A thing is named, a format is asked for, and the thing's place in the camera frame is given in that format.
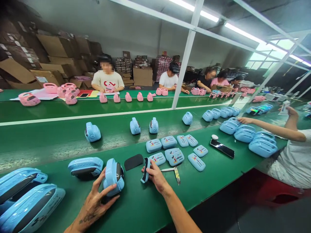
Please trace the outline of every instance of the light blue case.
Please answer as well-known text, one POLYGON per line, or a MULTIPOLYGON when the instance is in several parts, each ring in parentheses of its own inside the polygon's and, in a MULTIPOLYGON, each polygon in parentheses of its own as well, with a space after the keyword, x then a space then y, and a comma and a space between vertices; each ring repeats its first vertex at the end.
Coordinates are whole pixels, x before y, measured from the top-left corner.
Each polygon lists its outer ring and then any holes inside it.
POLYGON ((202 145, 199 145, 198 147, 194 148, 193 149, 193 152, 199 156, 200 158, 202 158, 203 156, 205 156, 207 153, 208 153, 208 150, 202 146, 202 145))
POLYGON ((186 137, 190 146, 195 147, 198 145, 198 141, 193 136, 191 136, 190 134, 186 135, 185 137, 186 137))
POLYGON ((169 164, 172 167, 177 166, 178 164, 180 164, 181 162, 183 162, 185 160, 184 155, 182 154, 181 150, 178 149, 177 152, 173 153, 174 151, 171 150, 170 152, 167 153, 167 150, 165 151, 165 157, 167 159, 167 161, 169 162, 169 164))
POLYGON ((160 142, 159 139, 152 139, 146 142, 146 149, 148 153, 156 152, 158 150, 161 150, 161 148, 162 143, 160 142))
POLYGON ((195 153, 188 155, 188 160, 199 172, 206 167, 205 163, 195 153))
POLYGON ((188 141, 186 140, 185 136, 183 136, 183 135, 178 135, 176 138, 177 138, 177 141, 178 141, 178 143, 179 143, 179 145, 180 145, 181 147, 187 147, 187 146, 189 146, 189 143, 188 143, 188 141))
POLYGON ((162 152, 149 156, 150 160, 153 160, 157 166, 161 166, 166 162, 166 158, 162 152))
POLYGON ((170 148, 174 148, 177 144, 177 141, 173 136, 167 136, 161 139, 161 143, 162 143, 163 149, 167 150, 170 148))

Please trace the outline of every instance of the screen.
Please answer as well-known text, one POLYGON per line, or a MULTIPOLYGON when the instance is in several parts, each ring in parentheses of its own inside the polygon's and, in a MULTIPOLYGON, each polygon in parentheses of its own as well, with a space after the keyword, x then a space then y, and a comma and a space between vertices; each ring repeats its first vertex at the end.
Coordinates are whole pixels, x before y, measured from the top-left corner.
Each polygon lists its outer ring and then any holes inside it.
POLYGON ((221 144, 220 142, 212 139, 211 140, 211 146, 215 147, 217 150, 221 151, 225 155, 229 156, 230 158, 234 159, 234 151, 230 148, 226 147, 224 144, 221 144))

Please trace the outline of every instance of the fluorescent light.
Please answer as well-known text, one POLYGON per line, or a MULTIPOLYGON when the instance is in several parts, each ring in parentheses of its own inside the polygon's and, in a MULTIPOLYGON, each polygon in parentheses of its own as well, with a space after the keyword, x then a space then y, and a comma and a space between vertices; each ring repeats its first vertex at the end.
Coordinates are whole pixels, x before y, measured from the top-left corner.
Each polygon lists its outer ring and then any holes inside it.
POLYGON ((190 5, 189 3, 186 3, 182 0, 169 0, 179 6, 182 6, 183 8, 186 8, 188 10, 194 11, 194 6, 190 5))
POLYGON ((303 61, 302 63, 305 64, 305 65, 307 65, 307 66, 309 66, 309 67, 311 67, 311 64, 309 64, 309 63, 306 62, 306 61, 303 61))
POLYGON ((217 17, 215 17, 215 16, 213 16, 213 15, 211 15, 211 14, 205 12, 205 11, 201 11, 201 12, 200 12, 200 15, 203 16, 203 17, 205 17, 205 18, 208 18, 208 19, 210 19, 211 21, 214 21, 214 22, 216 22, 216 23, 217 23, 218 20, 219 20, 219 18, 217 18, 217 17))
POLYGON ((299 57, 296 57, 295 55, 290 55, 289 57, 291 57, 291 58, 293 58, 293 59, 295 59, 295 60, 297 60, 299 62, 303 62, 302 59, 300 59, 299 57))
POLYGON ((241 34, 241 35, 243 35, 243 36, 253 40, 253 41, 256 41, 256 42, 258 42, 260 44, 266 44, 263 40, 255 37, 255 36, 252 36, 251 34, 245 32, 245 31, 242 31, 241 29, 233 26, 232 24, 226 23, 225 27, 227 27, 227 28, 229 28, 229 29, 231 29, 231 30, 233 30, 233 31, 235 31, 235 32, 237 32, 237 33, 239 33, 239 34, 241 34))

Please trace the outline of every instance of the black pad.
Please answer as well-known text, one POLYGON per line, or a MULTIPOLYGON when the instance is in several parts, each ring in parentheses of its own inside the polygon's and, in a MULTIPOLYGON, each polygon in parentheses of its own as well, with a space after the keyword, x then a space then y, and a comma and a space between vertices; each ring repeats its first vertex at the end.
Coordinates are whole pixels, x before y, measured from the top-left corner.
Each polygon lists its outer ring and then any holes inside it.
POLYGON ((133 157, 130 157, 124 162, 124 168, 126 171, 131 170, 139 165, 144 163, 144 158, 141 154, 137 154, 133 157))

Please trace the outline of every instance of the pink shirt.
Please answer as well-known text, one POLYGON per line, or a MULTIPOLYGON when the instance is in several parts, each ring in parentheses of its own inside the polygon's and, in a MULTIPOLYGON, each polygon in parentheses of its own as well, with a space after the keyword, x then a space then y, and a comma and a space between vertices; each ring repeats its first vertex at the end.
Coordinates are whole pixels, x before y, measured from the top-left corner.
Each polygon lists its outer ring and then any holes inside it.
POLYGON ((225 80, 223 80, 222 82, 218 82, 218 78, 214 78, 213 80, 212 80, 212 82, 211 82, 211 87, 213 86, 213 85, 221 85, 221 86, 228 86, 229 85, 229 82, 225 79, 225 80))

